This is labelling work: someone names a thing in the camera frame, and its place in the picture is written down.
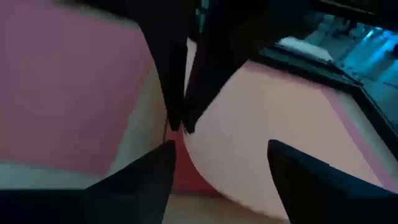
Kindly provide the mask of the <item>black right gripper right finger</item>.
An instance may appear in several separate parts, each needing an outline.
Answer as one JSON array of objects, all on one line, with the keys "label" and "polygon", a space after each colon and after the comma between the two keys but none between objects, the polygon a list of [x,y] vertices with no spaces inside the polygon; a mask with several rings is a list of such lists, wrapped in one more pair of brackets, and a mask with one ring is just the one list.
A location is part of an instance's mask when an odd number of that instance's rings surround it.
[{"label": "black right gripper right finger", "polygon": [[398,224],[398,194],[271,139],[267,159],[290,224]]}]

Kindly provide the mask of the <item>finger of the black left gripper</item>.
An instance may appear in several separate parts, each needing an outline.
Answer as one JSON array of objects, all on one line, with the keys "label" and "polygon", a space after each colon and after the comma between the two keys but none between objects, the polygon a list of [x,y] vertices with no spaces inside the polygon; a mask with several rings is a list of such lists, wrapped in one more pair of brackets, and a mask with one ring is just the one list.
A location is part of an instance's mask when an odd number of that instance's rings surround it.
[{"label": "finger of the black left gripper", "polygon": [[182,122],[187,35],[154,25],[141,24],[140,27],[155,62],[169,125],[177,131]]},{"label": "finger of the black left gripper", "polygon": [[198,119],[234,72],[266,45],[266,41],[252,38],[201,36],[185,95],[183,125],[187,133],[195,132]]}]

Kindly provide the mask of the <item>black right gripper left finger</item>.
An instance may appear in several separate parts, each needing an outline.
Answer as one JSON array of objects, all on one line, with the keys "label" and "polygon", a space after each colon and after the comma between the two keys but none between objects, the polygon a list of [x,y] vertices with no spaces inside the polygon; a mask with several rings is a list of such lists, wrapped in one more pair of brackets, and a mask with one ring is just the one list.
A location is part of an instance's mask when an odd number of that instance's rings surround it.
[{"label": "black right gripper left finger", "polygon": [[174,181],[176,150],[166,141],[83,195],[87,224],[162,224]]}]

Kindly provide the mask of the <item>orange paper sheet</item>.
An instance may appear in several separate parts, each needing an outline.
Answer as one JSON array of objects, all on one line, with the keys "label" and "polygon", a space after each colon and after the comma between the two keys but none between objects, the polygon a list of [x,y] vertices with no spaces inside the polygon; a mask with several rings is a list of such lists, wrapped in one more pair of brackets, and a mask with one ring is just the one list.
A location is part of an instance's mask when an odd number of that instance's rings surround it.
[{"label": "orange paper sheet", "polygon": [[184,137],[200,175],[228,199],[285,219],[267,160],[282,141],[372,184],[394,184],[374,154],[385,144],[354,99],[338,90],[248,62]]}]

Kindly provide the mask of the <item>red paper sheet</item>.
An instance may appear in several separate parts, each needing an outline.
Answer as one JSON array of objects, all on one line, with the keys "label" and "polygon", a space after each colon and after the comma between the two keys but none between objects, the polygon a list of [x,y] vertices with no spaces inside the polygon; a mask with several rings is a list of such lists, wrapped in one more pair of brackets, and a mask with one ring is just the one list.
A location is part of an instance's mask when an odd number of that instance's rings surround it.
[{"label": "red paper sheet", "polygon": [[0,160],[105,174],[151,65],[135,24],[0,0]]}]

